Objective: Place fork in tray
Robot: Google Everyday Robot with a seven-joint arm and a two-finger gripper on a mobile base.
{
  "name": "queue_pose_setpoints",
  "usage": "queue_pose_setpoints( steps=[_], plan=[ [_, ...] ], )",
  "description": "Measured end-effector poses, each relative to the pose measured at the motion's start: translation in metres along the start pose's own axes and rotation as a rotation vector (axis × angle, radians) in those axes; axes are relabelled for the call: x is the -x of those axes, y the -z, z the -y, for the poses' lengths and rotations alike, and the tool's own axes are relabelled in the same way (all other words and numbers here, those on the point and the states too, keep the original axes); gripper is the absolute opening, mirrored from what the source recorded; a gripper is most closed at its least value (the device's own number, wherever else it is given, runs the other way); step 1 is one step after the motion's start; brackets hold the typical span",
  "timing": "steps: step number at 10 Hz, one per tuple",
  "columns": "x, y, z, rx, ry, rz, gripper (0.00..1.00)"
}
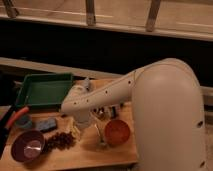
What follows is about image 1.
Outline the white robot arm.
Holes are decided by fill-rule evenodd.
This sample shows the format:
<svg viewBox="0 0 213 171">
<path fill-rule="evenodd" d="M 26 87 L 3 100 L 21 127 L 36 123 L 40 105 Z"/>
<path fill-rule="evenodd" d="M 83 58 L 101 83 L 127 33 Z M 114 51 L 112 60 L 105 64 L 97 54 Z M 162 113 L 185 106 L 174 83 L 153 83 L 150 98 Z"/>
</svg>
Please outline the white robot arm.
<svg viewBox="0 0 213 171">
<path fill-rule="evenodd" d="M 82 122 L 88 110 L 132 103 L 138 162 L 134 171 L 207 171 L 204 102 L 185 62 L 167 58 L 83 95 L 68 94 L 61 111 Z"/>
</svg>

